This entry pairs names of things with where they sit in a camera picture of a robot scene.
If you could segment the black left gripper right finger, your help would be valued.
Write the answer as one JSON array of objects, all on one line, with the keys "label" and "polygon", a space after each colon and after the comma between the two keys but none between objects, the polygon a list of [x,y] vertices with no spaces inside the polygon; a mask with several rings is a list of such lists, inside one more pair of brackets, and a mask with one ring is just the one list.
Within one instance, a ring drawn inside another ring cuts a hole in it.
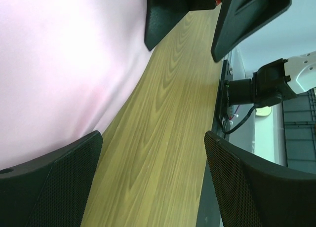
[{"label": "black left gripper right finger", "polygon": [[245,151],[212,131],[204,137],[225,227],[314,227],[316,176]]}]

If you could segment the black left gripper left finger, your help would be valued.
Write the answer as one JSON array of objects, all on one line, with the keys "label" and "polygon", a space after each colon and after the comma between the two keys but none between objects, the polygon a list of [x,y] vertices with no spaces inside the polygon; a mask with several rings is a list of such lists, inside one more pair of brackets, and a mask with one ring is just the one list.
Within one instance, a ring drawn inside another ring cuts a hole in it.
[{"label": "black left gripper left finger", "polygon": [[2,227],[79,227],[103,138],[77,141],[0,172]]}]

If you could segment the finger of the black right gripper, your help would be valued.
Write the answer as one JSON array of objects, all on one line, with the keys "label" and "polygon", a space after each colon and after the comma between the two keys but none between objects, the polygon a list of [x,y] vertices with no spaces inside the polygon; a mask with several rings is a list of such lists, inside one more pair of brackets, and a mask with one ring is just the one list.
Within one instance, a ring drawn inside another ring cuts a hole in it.
[{"label": "finger of the black right gripper", "polygon": [[292,0],[223,0],[211,47],[214,62],[287,11],[291,3]]},{"label": "finger of the black right gripper", "polygon": [[147,0],[144,42],[149,51],[188,13],[186,0]]}]

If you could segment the pink t-shirt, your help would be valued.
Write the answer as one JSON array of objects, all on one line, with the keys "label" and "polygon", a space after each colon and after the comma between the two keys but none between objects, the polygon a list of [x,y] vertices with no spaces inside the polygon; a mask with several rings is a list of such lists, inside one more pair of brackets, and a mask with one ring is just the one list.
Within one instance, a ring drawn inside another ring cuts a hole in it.
[{"label": "pink t-shirt", "polygon": [[151,57],[147,0],[0,0],[0,167],[104,132]]}]

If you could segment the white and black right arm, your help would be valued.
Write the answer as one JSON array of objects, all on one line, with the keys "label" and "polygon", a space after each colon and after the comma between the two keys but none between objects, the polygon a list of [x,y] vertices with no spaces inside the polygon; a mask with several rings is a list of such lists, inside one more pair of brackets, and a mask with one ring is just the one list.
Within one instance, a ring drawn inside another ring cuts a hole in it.
[{"label": "white and black right arm", "polygon": [[[287,11],[292,0],[147,0],[145,45],[154,49],[190,11],[213,10],[220,13],[211,46],[215,62],[235,46]],[[230,105],[273,106],[296,98],[316,85],[314,52],[278,59],[262,66],[253,78],[227,83]]]}]

